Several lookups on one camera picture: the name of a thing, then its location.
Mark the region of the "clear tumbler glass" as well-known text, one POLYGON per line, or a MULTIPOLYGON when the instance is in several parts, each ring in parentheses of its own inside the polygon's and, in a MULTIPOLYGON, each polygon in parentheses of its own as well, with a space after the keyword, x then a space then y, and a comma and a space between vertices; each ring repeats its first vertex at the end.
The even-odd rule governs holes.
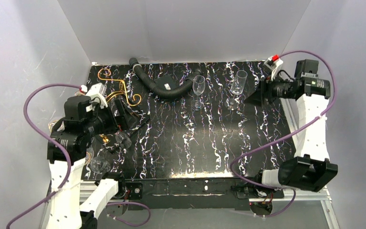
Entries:
POLYGON ((243 93, 244 86, 246 84, 248 73, 244 70, 238 70, 234 81, 232 82, 230 92, 233 95, 232 98, 226 100, 226 108, 228 110, 235 110, 239 106, 239 96, 243 93))

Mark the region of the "tall clear flute front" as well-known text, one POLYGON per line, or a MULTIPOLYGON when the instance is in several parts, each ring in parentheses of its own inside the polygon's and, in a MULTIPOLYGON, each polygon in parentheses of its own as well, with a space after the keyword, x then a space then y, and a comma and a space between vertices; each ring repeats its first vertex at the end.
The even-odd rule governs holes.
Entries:
POLYGON ((131 139, 124 131, 118 131, 115 133, 115 140, 120 149, 129 149, 132 145, 131 139))

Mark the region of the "clear stemmed wine glass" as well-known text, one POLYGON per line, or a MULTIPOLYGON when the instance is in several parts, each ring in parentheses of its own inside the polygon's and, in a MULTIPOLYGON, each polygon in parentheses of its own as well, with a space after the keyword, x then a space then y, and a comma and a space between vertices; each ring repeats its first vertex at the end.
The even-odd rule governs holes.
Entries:
POLYGON ((95 174, 105 174, 110 172, 111 170, 110 162, 106 158, 101 156, 94 157, 90 161, 89 167, 91 171, 95 174))

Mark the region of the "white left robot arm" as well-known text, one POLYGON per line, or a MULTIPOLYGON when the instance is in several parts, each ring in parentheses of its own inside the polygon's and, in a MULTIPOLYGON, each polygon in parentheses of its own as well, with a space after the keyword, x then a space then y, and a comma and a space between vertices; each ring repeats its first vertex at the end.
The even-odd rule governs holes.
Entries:
POLYGON ((51 209, 48 229, 95 229, 109 201, 126 194, 121 173, 106 172, 97 188, 80 202, 81 174, 92 138, 118 129, 101 95, 73 96, 64 104, 65 116, 55 123, 48 141, 51 172, 51 209))

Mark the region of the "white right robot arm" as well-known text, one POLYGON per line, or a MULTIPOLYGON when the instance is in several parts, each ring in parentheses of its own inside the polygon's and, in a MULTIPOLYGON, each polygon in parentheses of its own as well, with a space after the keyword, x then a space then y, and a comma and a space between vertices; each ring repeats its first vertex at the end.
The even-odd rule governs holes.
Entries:
POLYGON ((338 173, 337 164, 330 162, 326 148, 326 116, 321 112, 329 103, 330 82, 301 77, 294 82, 262 81, 245 103, 263 107, 278 98, 294 99, 299 113, 299 125, 318 120, 296 133, 294 158, 282 163, 278 169, 261 170, 253 181, 269 187, 293 187, 318 192, 338 173))

